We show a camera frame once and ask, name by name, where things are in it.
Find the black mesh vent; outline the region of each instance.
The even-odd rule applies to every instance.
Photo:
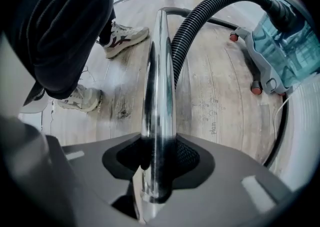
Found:
[[[126,168],[136,171],[141,164],[142,150],[140,140],[137,140],[116,154],[116,159]],[[186,144],[176,141],[176,158],[174,178],[184,175],[194,169],[200,161],[199,154]]]

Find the vacuum wand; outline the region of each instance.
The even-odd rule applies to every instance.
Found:
[[[157,12],[146,69],[141,159],[144,201],[163,203],[172,191],[176,147],[176,97],[167,14]]]

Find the white cable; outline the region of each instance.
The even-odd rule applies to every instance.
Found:
[[[307,81],[311,80],[313,77],[315,77],[316,74],[311,75],[309,77],[307,77],[306,79],[304,79],[303,81],[301,81],[299,83],[299,85],[292,91],[292,93],[288,96],[288,98],[281,104],[281,106],[279,107],[279,109],[276,111],[274,117],[273,117],[273,130],[274,130],[274,140],[277,140],[277,130],[276,130],[276,118],[278,113],[280,112],[280,110],[283,108],[283,106],[287,103],[287,101],[292,97],[292,95],[294,94],[294,92],[297,91],[297,89],[302,85],[305,84]]]

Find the white sneaker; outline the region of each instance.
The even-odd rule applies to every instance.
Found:
[[[117,24],[115,21],[111,24],[111,36],[108,44],[101,44],[106,53],[106,58],[114,58],[122,50],[133,46],[145,40],[149,35],[148,27],[126,27]]]
[[[76,109],[87,113],[93,111],[99,105],[100,96],[100,90],[85,88],[83,85],[78,84],[68,98],[57,100],[57,103],[64,109]]]

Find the black cable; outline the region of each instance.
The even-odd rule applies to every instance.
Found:
[[[288,95],[285,93],[284,96],[282,97],[283,102],[285,102],[287,98],[288,98]],[[283,106],[278,135],[276,137],[276,140],[274,141],[273,148],[268,158],[263,163],[263,165],[268,169],[272,166],[272,164],[276,160],[276,157],[280,151],[281,145],[284,141],[287,123],[288,123],[288,117],[289,117],[289,100]]]

